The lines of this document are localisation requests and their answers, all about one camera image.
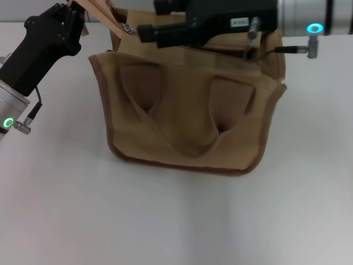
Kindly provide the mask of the khaki canvas food bag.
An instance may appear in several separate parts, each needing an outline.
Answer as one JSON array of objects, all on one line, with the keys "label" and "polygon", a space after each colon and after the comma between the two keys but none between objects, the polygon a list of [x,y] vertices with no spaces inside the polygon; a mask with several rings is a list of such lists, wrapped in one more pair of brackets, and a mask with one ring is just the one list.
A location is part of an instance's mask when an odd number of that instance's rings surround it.
[{"label": "khaki canvas food bag", "polygon": [[121,9],[110,0],[69,0],[110,29],[113,48],[89,58],[108,145],[119,158],[215,174],[243,175],[261,161],[272,114],[286,90],[283,54],[242,59],[247,36],[226,34],[200,49],[160,49],[129,34],[140,24],[181,23]]}]

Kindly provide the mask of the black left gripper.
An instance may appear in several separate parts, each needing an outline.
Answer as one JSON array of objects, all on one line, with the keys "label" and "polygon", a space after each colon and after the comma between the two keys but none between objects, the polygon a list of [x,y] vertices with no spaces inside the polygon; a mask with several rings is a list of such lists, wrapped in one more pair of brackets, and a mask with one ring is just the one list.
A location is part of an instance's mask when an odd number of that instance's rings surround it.
[{"label": "black left gripper", "polygon": [[76,56],[81,36],[86,36],[85,9],[56,3],[25,23],[26,35],[5,64],[0,80],[29,96],[62,57]]}]

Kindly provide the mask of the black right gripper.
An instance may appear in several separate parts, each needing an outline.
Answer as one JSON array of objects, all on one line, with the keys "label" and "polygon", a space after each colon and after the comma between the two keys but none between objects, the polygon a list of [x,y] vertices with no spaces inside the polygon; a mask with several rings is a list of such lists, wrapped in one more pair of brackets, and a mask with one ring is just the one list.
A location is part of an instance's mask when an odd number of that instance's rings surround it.
[{"label": "black right gripper", "polygon": [[157,48],[204,46],[212,36],[245,33],[253,18],[260,20],[259,31],[278,28],[277,0],[154,0],[156,14],[184,12],[186,24],[139,25],[142,43]]}]

